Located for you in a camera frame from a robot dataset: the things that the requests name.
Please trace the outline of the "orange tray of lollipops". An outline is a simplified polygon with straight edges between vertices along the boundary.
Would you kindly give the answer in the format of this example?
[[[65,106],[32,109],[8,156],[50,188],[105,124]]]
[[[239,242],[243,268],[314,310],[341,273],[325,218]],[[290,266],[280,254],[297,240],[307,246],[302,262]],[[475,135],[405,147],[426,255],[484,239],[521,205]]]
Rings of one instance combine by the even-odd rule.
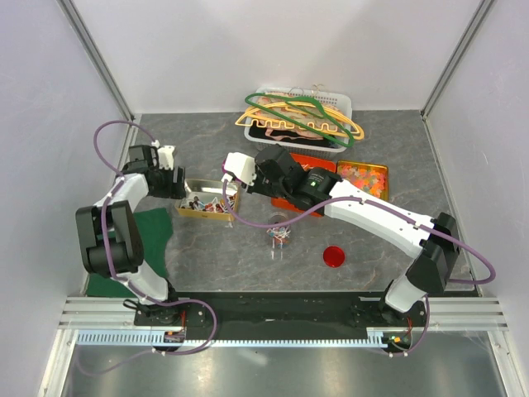
[[[317,157],[311,157],[308,155],[299,155],[292,153],[292,157],[302,166],[304,170],[311,170],[312,168],[319,167],[330,172],[336,172],[336,164],[330,160],[323,160]],[[289,203],[284,198],[272,198],[271,204],[276,207],[295,213],[302,213],[303,211],[296,208],[293,204]]]

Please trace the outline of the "gold tin of candies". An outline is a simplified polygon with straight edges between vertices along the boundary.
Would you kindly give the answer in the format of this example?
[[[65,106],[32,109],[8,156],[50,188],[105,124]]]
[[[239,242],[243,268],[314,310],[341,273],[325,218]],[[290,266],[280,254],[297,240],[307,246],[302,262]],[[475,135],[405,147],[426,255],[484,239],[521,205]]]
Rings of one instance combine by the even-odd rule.
[[[226,199],[223,198],[222,190],[223,184],[220,181],[186,179],[184,181],[185,196],[174,206],[182,217],[232,222],[235,217],[228,211],[227,204],[233,211],[237,211],[240,202],[240,188],[238,184],[228,183]]]

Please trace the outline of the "gold tin of gummies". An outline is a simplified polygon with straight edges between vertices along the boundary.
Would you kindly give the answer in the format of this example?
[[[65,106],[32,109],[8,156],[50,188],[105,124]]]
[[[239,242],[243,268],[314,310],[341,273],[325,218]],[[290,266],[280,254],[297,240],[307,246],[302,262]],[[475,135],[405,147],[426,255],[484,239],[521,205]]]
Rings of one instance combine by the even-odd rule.
[[[342,179],[349,180],[358,189],[388,201],[389,169],[386,165],[339,160],[336,169]]]

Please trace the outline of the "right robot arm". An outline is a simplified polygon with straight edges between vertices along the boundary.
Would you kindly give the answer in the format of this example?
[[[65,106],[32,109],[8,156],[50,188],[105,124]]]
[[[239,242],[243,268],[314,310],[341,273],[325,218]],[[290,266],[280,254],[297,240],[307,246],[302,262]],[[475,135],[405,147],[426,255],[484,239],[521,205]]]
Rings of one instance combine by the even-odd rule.
[[[447,213],[422,216],[384,202],[322,167],[304,169],[282,146],[270,146],[244,160],[241,180],[250,193],[285,199],[295,208],[348,222],[390,242],[411,265],[384,291],[378,306],[380,319],[400,324],[413,305],[427,294],[444,292],[459,247],[456,220]]]

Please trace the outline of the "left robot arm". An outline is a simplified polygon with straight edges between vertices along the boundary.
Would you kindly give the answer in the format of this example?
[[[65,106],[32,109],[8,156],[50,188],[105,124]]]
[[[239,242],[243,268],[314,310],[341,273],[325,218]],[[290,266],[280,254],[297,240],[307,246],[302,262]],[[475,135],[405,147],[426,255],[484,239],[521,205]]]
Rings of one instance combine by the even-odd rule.
[[[155,326],[185,323],[174,287],[148,264],[134,210],[146,197],[184,199],[185,168],[176,165],[174,146],[158,141],[132,146],[104,198],[75,213],[84,269],[113,280],[135,295],[123,305]]]

